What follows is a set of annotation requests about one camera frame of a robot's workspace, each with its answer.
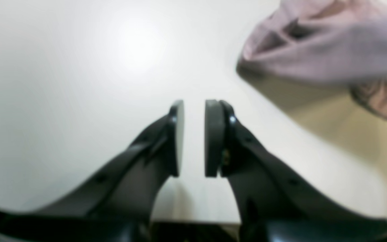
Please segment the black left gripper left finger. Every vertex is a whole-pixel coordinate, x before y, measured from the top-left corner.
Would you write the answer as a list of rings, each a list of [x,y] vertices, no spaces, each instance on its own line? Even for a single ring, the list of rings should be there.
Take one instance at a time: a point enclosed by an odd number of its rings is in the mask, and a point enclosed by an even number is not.
[[[34,212],[58,218],[148,221],[169,177],[178,177],[184,144],[184,102],[147,126],[128,148],[76,189]]]

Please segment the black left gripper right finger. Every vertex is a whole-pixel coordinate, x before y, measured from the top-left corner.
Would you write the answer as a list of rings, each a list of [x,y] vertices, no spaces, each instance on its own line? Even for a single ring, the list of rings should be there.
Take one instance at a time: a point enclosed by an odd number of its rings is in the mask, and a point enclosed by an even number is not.
[[[224,100],[205,102],[205,175],[227,178],[243,224],[263,219],[386,223],[344,208],[270,153]]]

